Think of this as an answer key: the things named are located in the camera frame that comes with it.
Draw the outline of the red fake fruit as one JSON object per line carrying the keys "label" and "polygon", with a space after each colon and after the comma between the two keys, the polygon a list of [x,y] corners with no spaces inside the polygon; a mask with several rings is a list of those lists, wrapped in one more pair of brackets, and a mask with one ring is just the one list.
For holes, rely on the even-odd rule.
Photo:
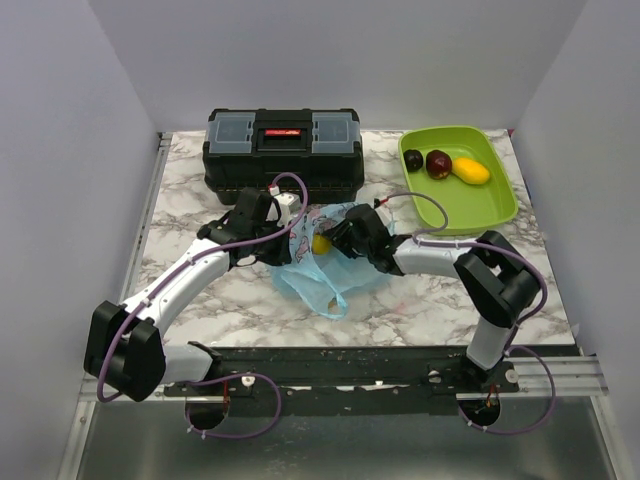
{"label": "red fake fruit", "polygon": [[453,162],[447,153],[441,150],[432,150],[425,156],[425,168],[432,179],[442,180],[451,173]]}

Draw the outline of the blue plastic bag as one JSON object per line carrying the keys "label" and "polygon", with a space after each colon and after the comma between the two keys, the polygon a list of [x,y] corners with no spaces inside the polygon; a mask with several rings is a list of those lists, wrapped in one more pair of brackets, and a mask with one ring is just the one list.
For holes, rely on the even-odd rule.
{"label": "blue plastic bag", "polygon": [[[346,297],[369,292],[384,284],[387,276],[365,258],[349,259],[337,249],[326,255],[314,255],[311,242],[315,234],[334,227],[345,219],[355,202],[314,208],[289,232],[291,262],[269,269],[273,285],[284,296],[298,296],[313,312],[340,319],[348,311]],[[329,308],[336,298],[338,305]]]}

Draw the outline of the dark purple fake fruit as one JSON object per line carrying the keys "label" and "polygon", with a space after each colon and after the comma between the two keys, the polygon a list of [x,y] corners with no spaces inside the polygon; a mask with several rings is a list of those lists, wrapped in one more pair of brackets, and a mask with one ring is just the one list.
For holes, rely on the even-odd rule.
{"label": "dark purple fake fruit", "polygon": [[408,149],[404,151],[403,160],[409,173],[417,172],[424,167],[424,157],[419,150]]}

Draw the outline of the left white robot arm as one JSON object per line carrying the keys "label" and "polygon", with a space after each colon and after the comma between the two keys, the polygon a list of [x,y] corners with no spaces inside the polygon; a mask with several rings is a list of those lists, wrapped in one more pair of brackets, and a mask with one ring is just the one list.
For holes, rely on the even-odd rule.
{"label": "left white robot arm", "polygon": [[287,226],[301,209],[298,195],[272,186],[243,189],[234,208],[202,225],[179,260],[139,293],[119,304],[102,302],[93,312],[83,362],[104,387],[142,401],[166,384],[188,383],[201,395],[222,380],[220,355],[190,341],[167,346],[164,336],[180,313],[207,286],[252,257],[281,266],[291,260]]}

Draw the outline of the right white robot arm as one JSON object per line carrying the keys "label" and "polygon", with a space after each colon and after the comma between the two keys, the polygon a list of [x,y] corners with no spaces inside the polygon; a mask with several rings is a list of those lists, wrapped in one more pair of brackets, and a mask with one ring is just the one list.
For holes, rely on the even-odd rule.
{"label": "right white robot arm", "polygon": [[345,257],[364,258],[383,274],[437,275],[462,282],[479,314],[459,370],[462,384],[474,392],[494,383],[495,368],[517,329],[548,298],[541,273],[497,231],[461,243],[422,240],[417,234],[392,234],[380,207],[361,204],[321,236]]}

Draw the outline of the yellow fake lemon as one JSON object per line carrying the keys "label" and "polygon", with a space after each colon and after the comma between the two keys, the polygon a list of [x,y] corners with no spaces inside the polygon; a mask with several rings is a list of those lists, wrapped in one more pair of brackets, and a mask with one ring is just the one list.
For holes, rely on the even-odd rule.
{"label": "yellow fake lemon", "polygon": [[491,178],[490,171],[484,165],[467,157],[452,161],[452,173],[469,185],[483,185]]}

